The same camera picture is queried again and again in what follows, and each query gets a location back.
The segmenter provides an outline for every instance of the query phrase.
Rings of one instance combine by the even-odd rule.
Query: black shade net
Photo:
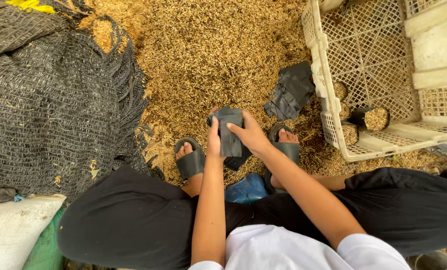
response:
[[[53,1],[40,4],[70,14]],[[106,54],[75,29],[82,16],[0,7],[0,187],[22,196],[60,193],[71,201],[121,163],[159,174],[141,154],[147,142],[135,138],[148,99],[132,41],[99,17],[113,27]],[[119,53],[123,35],[129,41]]]

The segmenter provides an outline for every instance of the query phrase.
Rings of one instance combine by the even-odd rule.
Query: black pants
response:
[[[334,195],[370,235],[410,256],[447,247],[447,178],[408,169],[357,174]],[[184,269],[190,264],[198,196],[124,165],[83,193],[57,234],[64,256],[108,267]],[[225,203],[227,235],[272,224],[328,241],[287,193]]]

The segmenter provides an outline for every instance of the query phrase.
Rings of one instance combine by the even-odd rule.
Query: rice husk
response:
[[[354,145],[358,142],[357,126],[350,124],[343,124],[342,132],[346,145]]]
[[[254,115],[264,132],[277,123],[263,103],[278,82],[280,68],[310,59],[305,47],[300,15],[305,1],[239,0],[87,0],[94,13],[84,18],[88,27],[97,16],[109,15],[123,27],[136,46],[136,58],[146,73],[146,96],[151,98],[142,115],[154,133],[143,151],[158,166],[165,181],[180,179],[173,147],[182,137],[193,137],[207,148],[205,119],[214,106],[243,108]],[[94,25],[94,40],[103,48],[109,34]],[[348,175],[385,166],[441,171],[447,159],[425,150],[398,154],[398,161],[374,158],[346,162],[340,151],[325,142],[320,120],[321,103],[313,96],[296,120],[284,122],[300,141],[299,166],[310,174]],[[263,174],[265,165],[252,156],[239,171],[224,169],[225,184],[247,173]]]
[[[350,117],[350,108],[345,103],[340,103],[341,111],[339,113],[340,120],[345,120]]]
[[[335,97],[342,101],[347,96],[347,87],[341,82],[333,83]]]
[[[367,129],[379,131],[388,123],[388,112],[384,108],[376,108],[365,113],[365,125]]]

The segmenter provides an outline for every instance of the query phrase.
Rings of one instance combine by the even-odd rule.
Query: blue plastic bag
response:
[[[249,204],[266,196],[263,179],[257,173],[249,173],[225,189],[225,200],[229,202]]]

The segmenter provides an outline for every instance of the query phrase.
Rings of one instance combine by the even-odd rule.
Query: toe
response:
[[[292,134],[290,131],[287,131],[287,138],[289,140],[289,143],[298,143],[297,135]]]
[[[184,149],[185,149],[185,155],[193,152],[192,145],[189,144],[188,142],[184,143]]]
[[[180,147],[180,149],[178,150],[178,152],[177,152],[177,159],[183,157],[184,155],[185,155],[185,152],[184,152],[184,146],[182,145],[182,146]]]
[[[280,143],[288,142],[287,132],[285,132],[283,128],[280,129],[279,131],[279,142]]]

